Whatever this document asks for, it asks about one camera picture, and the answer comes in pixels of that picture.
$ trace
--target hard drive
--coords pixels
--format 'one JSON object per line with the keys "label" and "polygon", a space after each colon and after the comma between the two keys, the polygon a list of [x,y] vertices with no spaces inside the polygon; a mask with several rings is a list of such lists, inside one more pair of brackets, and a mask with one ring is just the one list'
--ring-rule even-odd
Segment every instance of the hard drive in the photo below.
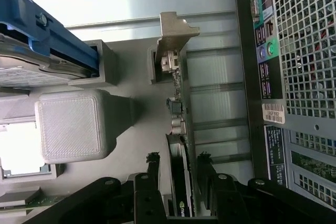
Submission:
{"label": "hard drive", "polygon": [[50,54],[40,55],[25,43],[0,34],[0,87],[33,88],[88,78],[91,71]]}

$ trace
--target metal bracket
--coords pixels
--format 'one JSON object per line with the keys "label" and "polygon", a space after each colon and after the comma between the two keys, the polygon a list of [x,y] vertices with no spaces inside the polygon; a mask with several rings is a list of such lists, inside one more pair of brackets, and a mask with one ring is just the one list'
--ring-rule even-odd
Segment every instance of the metal bracket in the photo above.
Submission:
{"label": "metal bracket", "polygon": [[85,41],[90,47],[96,47],[99,56],[99,76],[70,80],[69,86],[81,89],[97,89],[116,86],[118,83],[117,55],[102,40]]}
{"label": "metal bracket", "polygon": [[190,38],[200,34],[199,27],[190,27],[184,19],[177,18],[176,12],[161,13],[160,22],[162,38],[157,41],[155,64],[168,57],[169,51],[181,51]]}

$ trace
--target white label sticker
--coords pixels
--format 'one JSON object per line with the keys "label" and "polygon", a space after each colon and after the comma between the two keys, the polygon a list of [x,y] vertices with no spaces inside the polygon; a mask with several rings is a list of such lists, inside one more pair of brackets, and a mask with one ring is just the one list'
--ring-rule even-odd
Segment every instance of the white label sticker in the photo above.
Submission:
{"label": "white label sticker", "polygon": [[264,121],[280,124],[285,123],[285,111],[283,109],[284,106],[281,104],[264,103],[262,107]]}
{"label": "white label sticker", "polygon": [[272,14],[273,14],[273,7],[272,6],[266,8],[265,10],[263,10],[264,20],[267,20]]}
{"label": "white label sticker", "polygon": [[26,70],[22,67],[0,69],[0,86],[3,88],[31,88],[67,83],[67,79]]}

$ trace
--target usb port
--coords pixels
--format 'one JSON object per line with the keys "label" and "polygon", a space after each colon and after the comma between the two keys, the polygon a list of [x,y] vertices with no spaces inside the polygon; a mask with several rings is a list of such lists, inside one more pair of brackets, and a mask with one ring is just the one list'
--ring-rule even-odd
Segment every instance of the usb port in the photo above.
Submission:
{"label": "usb port", "polygon": [[266,82],[266,94],[271,95],[271,85],[269,84],[269,81]]}
{"label": "usb port", "polygon": [[265,65],[265,77],[267,78],[267,77],[269,77],[268,64],[265,63],[264,65]]}
{"label": "usb port", "polygon": [[260,31],[256,30],[256,40],[257,40],[257,45],[260,43]]}
{"label": "usb port", "polygon": [[261,41],[265,41],[266,37],[265,37],[265,28],[262,26],[261,27]]}
{"label": "usb port", "polygon": [[264,82],[262,82],[261,84],[262,84],[262,92],[263,92],[263,93],[262,93],[262,94],[263,94],[262,96],[265,97],[265,96],[266,96],[266,90],[267,90],[267,88],[266,88],[266,84],[265,84]]}
{"label": "usb port", "polygon": [[265,78],[264,64],[260,65],[260,75],[262,79]]}

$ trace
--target capacitor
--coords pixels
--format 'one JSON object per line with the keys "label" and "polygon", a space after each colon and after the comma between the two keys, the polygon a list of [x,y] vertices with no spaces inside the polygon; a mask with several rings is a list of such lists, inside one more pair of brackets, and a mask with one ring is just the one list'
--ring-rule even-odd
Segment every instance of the capacitor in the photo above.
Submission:
{"label": "capacitor", "polygon": [[180,126],[178,127],[172,127],[172,134],[177,135],[182,133],[182,128]]}
{"label": "capacitor", "polygon": [[336,54],[336,46],[332,46],[332,47],[330,48],[330,51],[333,52],[334,54]]}
{"label": "capacitor", "polygon": [[317,89],[323,89],[323,84],[317,83]]}
{"label": "capacitor", "polygon": [[181,118],[173,118],[172,119],[172,127],[181,126]]}
{"label": "capacitor", "polygon": [[324,94],[322,92],[313,92],[312,93],[312,98],[313,99],[323,99]]}
{"label": "capacitor", "polygon": [[328,5],[328,6],[327,6],[327,11],[328,11],[329,13],[332,12],[332,5]]}

